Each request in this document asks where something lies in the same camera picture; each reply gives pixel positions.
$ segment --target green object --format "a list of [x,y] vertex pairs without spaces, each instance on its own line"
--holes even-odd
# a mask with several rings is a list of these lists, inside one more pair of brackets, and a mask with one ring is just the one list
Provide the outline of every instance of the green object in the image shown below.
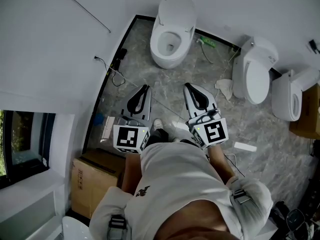
[[204,43],[207,44],[208,46],[212,46],[213,48],[216,47],[216,44],[214,43],[214,41],[212,41],[208,37],[201,36],[201,40],[204,41]]

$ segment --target toilet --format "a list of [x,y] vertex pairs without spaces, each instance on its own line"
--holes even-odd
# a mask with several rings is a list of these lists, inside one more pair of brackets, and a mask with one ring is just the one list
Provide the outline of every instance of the toilet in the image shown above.
[[271,107],[273,114],[285,121],[297,121],[301,114],[302,92],[317,83],[320,72],[309,68],[296,74],[289,70],[272,82]]
[[268,40],[255,36],[246,41],[233,62],[234,96],[252,104],[263,102],[269,91],[269,70],[278,59],[276,47]]
[[163,69],[178,66],[186,57],[196,28],[192,0],[161,0],[150,39],[151,55]]
[[65,216],[62,218],[64,240],[94,240],[89,228],[79,220]]

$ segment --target black pants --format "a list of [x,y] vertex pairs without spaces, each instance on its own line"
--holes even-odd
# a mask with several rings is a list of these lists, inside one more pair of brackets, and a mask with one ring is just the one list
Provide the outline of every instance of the black pants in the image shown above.
[[[150,138],[148,139],[148,142],[145,145],[145,148],[152,144],[163,142],[169,142],[169,134],[164,129],[158,129],[151,134]],[[190,140],[183,139],[180,142],[188,143],[198,148],[198,146],[192,143]]]

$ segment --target black cable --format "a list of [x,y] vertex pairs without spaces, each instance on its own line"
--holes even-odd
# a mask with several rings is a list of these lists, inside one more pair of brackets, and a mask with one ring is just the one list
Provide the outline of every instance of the black cable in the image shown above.
[[228,159],[228,160],[231,162],[231,164],[233,164],[233,166],[238,170],[239,173],[242,174],[243,177],[246,177],[246,176],[244,176],[244,174],[238,169],[238,167],[236,167],[235,164],[234,164],[225,154],[224,154],[224,156],[226,157],[226,159]]
[[[108,72],[106,62],[105,62],[102,58],[99,58],[99,57],[97,57],[97,56],[94,56],[94,58],[103,61],[105,70],[106,70],[106,72]],[[114,85],[115,87],[122,86],[122,85],[126,82],[126,79],[125,79],[125,77],[124,77],[124,74],[122,74],[119,70],[118,70],[118,72],[122,75],[124,82],[123,82],[123,83],[120,83],[119,85],[116,85],[116,84],[114,83],[114,77],[115,77],[115,75],[116,75],[116,72],[114,72],[114,75],[113,75],[113,77],[111,78],[111,82],[113,83],[113,85]]]

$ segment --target black window frame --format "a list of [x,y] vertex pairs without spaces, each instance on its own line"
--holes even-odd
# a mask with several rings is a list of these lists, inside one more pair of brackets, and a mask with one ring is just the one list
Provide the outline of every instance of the black window frame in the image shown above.
[[12,161],[12,120],[15,111],[3,110],[2,146],[6,175],[0,176],[0,189],[11,186],[33,175],[47,171],[49,167],[50,145],[56,114],[43,113],[39,140],[39,155],[46,160],[46,166],[38,159],[13,165]]

